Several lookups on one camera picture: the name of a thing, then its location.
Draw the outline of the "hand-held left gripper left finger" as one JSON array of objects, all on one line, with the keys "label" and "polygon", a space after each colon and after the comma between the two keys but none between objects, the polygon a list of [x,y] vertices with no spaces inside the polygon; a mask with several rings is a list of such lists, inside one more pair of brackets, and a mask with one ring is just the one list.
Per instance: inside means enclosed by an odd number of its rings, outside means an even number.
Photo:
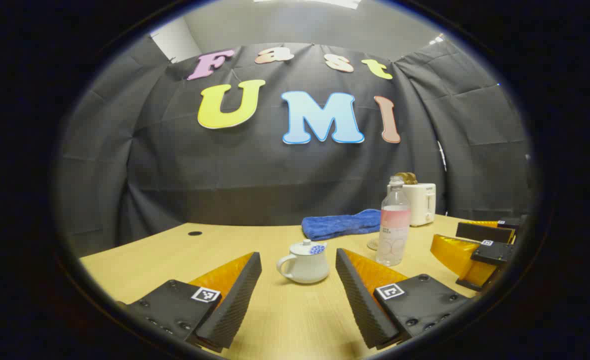
[{"label": "hand-held left gripper left finger", "polygon": [[252,251],[192,281],[169,279],[132,303],[117,305],[170,337],[221,351],[240,330],[261,273],[260,253]]}]

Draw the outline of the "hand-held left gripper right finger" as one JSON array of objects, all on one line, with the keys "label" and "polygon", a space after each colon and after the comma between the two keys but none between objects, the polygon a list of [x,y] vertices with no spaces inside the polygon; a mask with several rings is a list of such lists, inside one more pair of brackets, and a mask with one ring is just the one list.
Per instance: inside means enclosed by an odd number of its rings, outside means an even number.
[{"label": "hand-held left gripper right finger", "polygon": [[344,248],[336,251],[335,268],[369,349],[427,333],[471,301],[428,274],[405,276]]}]

